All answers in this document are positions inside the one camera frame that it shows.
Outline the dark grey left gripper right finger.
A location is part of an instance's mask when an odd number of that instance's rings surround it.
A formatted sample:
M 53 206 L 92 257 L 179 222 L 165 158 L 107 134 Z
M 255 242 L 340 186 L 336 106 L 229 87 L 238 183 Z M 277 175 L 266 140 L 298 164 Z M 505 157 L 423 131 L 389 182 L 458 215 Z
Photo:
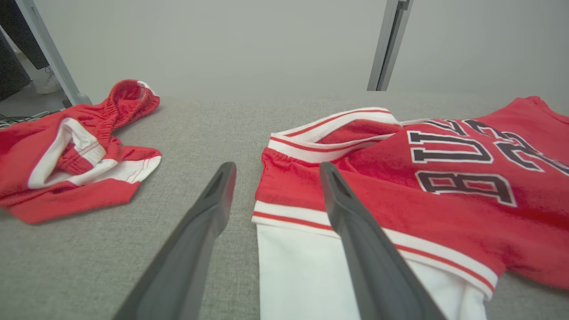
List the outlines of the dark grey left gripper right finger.
M 447 320 L 330 162 L 319 166 L 326 212 L 343 243 L 361 320 Z

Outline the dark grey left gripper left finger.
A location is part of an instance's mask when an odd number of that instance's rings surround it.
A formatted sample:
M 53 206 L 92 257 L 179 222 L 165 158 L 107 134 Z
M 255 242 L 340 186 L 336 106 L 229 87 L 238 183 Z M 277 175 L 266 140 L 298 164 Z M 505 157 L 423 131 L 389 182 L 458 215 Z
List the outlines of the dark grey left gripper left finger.
M 215 240 L 226 228 L 236 164 L 223 163 L 113 320 L 198 320 Z

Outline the red white basketball jersey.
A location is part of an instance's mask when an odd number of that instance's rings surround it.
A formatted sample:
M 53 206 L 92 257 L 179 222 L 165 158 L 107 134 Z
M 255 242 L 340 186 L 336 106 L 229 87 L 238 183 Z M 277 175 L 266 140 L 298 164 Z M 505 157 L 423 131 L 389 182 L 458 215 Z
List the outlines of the red white basketball jersey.
M 261 320 L 359 320 L 319 165 L 331 162 L 448 320 L 486 320 L 505 271 L 569 290 L 569 116 L 537 96 L 484 117 L 384 108 L 273 133 L 255 195 Z

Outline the red white shorts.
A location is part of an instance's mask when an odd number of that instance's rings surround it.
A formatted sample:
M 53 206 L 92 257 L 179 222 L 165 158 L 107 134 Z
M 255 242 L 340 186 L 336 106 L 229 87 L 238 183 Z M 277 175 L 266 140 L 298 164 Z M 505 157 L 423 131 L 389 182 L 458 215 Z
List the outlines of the red white shorts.
M 159 104 L 145 82 L 122 80 L 100 104 L 0 130 L 0 208 L 39 224 L 130 202 L 162 154 L 126 146 L 114 132 Z

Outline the white shoe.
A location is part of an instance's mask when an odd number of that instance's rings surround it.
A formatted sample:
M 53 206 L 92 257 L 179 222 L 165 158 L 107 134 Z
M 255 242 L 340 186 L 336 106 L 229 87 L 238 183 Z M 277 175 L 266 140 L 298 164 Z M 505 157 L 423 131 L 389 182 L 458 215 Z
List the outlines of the white shoe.
M 35 84 L 36 93 L 39 95 L 49 95 L 61 90 L 61 84 L 51 67 L 47 66 L 44 70 L 48 74 L 48 77 L 39 84 Z

